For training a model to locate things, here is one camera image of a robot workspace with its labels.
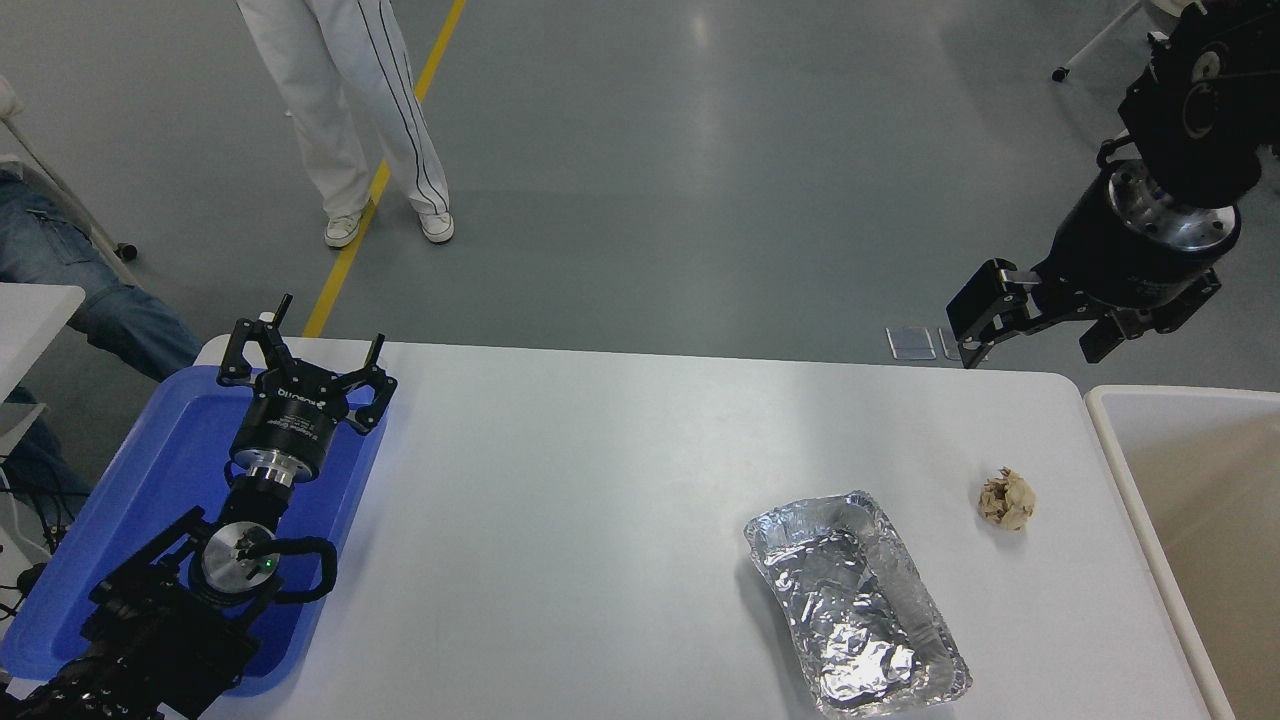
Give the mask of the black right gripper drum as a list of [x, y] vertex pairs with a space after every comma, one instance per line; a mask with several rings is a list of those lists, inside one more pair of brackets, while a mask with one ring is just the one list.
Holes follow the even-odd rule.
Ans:
[[1235, 206], [1178, 201], [1152, 176], [1098, 176], [1036, 273], [1111, 307], [1152, 309], [1187, 290], [1238, 240]]

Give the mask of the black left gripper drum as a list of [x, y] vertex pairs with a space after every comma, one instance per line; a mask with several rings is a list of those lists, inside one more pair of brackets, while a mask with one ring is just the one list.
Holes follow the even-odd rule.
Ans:
[[232, 461], [246, 470], [283, 464], [294, 479], [316, 478], [338, 423], [349, 410], [337, 379], [334, 372], [320, 366], [260, 372], [232, 442]]

